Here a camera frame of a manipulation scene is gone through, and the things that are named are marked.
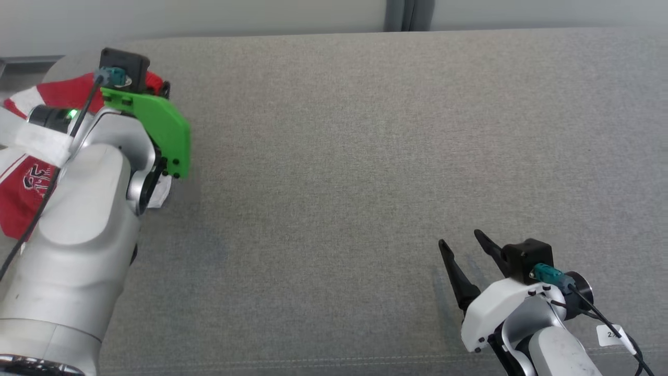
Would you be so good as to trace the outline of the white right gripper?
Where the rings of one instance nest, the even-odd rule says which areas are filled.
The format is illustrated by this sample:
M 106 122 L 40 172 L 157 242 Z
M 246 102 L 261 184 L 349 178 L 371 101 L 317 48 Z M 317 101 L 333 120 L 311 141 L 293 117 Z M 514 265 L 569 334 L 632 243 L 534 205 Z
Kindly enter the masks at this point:
M 503 248 L 481 229 L 475 229 L 474 236 L 503 276 L 510 277 L 511 268 Z M 438 241 L 438 247 L 458 308 L 465 314 L 461 340 L 468 352 L 485 348 L 487 338 L 498 327 L 502 328 L 503 341 L 515 343 L 544 327 L 564 326 L 566 309 L 559 305 L 554 307 L 552 302 L 563 304 L 565 298 L 555 286 L 545 283 L 525 285 L 506 278 L 495 281 L 481 293 L 463 273 L 444 239 Z

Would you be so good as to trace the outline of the grey metal wheeled frame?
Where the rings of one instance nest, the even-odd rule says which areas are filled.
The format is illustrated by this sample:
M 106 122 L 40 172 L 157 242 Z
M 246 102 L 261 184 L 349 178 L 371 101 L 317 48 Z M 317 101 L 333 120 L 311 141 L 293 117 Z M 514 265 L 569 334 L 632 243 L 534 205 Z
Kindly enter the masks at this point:
M 62 55 L 32 57 L 0 57 L 0 93 L 8 95 L 42 81 Z

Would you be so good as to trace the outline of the grey double metal post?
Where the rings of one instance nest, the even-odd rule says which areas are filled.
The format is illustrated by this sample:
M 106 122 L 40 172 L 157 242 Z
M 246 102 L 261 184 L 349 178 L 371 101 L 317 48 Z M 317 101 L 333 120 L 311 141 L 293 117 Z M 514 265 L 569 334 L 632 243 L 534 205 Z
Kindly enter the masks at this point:
M 384 32 L 430 31 L 436 0 L 386 0 Z

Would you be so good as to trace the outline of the white tape strip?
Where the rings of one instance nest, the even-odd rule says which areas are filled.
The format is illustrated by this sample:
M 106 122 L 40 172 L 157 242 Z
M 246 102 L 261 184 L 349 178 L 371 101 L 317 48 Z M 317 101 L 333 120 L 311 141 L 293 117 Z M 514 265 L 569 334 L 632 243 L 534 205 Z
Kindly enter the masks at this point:
M 0 108 L 0 147 L 16 148 L 62 168 L 69 160 L 73 138 L 64 133 L 25 121 Z

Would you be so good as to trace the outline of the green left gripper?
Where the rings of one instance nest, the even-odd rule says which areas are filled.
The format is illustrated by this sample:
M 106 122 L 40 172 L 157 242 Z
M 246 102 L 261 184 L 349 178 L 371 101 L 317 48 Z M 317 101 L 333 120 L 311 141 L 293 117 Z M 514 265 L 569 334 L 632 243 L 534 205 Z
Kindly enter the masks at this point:
M 185 179 L 190 172 L 190 124 L 168 99 L 148 93 L 101 88 L 105 105 L 132 114 L 167 159 L 165 169 L 174 178 Z

